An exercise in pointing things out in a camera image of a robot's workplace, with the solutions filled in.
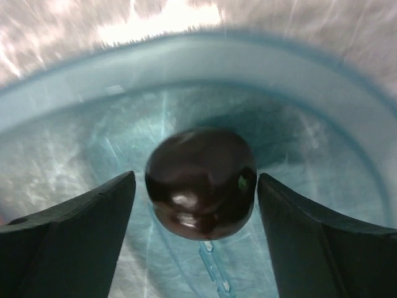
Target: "dark purple eggplant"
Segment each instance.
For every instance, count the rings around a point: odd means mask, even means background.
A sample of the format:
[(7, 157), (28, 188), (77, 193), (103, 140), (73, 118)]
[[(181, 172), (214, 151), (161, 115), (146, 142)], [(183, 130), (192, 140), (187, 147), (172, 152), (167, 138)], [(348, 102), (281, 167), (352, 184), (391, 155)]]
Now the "dark purple eggplant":
[(155, 149), (145, 181), (154, 213), (166, 229), (191, 240), (216, 240), (236, 233), (250, 218), (256, 164), (239, 135), (197, 128)]

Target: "transparent blue container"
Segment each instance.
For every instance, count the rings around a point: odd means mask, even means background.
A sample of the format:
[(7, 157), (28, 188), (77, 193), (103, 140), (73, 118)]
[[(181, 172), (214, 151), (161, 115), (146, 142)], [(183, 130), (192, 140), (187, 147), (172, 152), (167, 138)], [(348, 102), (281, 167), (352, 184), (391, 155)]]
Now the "transparent blue container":
[(111, 297), (277, 297), (259, 208), (223, 240), (169, 233), (145, 189), (150, 153), (181, 130), (226, 127), (251, 145), (260, 173), (343, 214), (397, 227), (396, 115), (355, 71), (293, 42), (231, 31), (156, 38), (2, 91), (0, 205), (3, 213), (18, 200), (44, 208), (71, 188), (133, 170)]

